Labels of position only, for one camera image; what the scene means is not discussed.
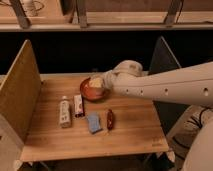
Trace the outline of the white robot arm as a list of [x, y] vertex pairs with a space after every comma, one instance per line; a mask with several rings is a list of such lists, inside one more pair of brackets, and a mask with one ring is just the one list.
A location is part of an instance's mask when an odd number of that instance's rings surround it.
[[116, 93], [213, 108], [213, 62], [139, 77], [130, 68], [115, 67], [102, 78]]

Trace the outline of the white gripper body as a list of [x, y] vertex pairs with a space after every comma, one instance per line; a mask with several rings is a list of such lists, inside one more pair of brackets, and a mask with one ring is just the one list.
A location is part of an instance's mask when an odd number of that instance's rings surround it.
[[141, 77], [142, 72], [143, 66], [139, 62], [133, 60], [124, 60], [120, 62], [114, 69], [104, 72], [101, 75], [101, 78], [103, 79], [104, 87], [111, 89], [113, 87], [113, 83], [120, 74], [124, 73], [135, 77]]

